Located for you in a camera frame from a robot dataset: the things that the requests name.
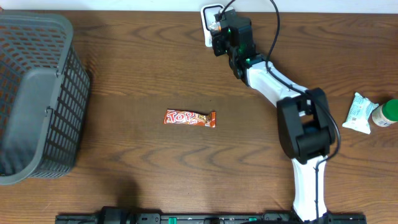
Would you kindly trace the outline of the orange small box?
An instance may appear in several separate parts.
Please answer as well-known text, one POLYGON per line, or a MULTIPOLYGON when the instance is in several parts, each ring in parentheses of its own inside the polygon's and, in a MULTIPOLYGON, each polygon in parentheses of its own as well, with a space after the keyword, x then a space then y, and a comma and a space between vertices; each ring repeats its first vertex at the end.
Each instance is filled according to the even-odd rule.
POLYGON ((209 30, 211 33, 217 33, 221 31, 221 24, 219 21, 215 21, 212 22, 209 26, 208 26, 209 30))

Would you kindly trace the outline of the red snack wrapper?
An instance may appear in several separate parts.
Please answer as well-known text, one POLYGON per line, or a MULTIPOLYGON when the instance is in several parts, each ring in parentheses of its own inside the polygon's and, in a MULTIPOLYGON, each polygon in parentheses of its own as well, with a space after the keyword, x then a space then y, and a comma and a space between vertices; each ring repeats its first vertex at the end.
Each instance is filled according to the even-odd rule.
POLYGON ((193 126, 216 127, 216 112, 200 114, 192 111, 167 110, 164 116, 164 124, 187 124, 193 126))

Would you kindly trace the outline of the mint green wipes pack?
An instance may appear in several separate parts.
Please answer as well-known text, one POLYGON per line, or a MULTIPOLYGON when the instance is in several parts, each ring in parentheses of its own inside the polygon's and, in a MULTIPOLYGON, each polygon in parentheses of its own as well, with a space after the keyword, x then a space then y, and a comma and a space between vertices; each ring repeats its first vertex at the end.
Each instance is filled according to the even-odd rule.
POLYGON ((371 113, 378 106, 377 103, 371 102, 370 99, 356 92, 348 111, 346 121, 342 124, 342 127, 353 129, 364 134, 370 134, 371 129, 368 120, 371 113))

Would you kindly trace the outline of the green lid jar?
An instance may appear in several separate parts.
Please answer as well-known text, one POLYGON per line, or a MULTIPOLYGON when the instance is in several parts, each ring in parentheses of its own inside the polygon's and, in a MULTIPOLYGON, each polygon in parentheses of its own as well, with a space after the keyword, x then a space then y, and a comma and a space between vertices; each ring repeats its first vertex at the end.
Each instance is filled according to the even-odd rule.
POLYGON ((389 100, 372 112, 372 120, 380 127, 388 127, 398 121, 397 110, 397 100, 389 100))

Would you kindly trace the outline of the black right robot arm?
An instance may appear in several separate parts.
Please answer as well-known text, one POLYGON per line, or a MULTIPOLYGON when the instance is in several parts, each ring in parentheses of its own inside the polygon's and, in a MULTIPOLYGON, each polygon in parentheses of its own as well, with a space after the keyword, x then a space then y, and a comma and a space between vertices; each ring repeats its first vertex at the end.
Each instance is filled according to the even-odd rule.
POLYGON ((326 214, 323 176, 330 146, 340 140, 324 91, 297 85, 258 53, 249 18, 234 10, 219 12, 214 18, 206 29, 215 55, 228 55, 236 78, 277 109, 279 142, 294 168, 295 214, 302 222, 319 221, 326 214))

